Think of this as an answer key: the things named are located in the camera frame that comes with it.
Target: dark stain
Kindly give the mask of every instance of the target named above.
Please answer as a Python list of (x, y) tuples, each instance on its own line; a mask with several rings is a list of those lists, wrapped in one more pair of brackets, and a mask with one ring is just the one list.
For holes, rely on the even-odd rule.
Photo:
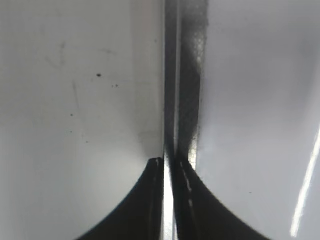
[(100, 52), (106, 53), (107, 55), (117, 56), (118, 53), (116, 51), (112, 51), (108, 48), (102, 48), (99, 50)]
[(73, 89), (73, 95), (74, 95), (74, 99), (75, 99), (76, 108), (78, 111), (80, 111), (78, 89), (77, 89), (77, 84), (76, 84), (75, 80), (72, 80), (72, 89)]

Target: gray surface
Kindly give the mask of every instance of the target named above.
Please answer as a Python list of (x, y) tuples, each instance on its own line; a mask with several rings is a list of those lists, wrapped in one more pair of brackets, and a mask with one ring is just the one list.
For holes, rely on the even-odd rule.
[(1, 240), (79, 237), (162, 155), (161, 18), (160, 0), (0, 0)]
[(212, 0), (197, 172), (274, 240), (319, 239), (320, 2)]

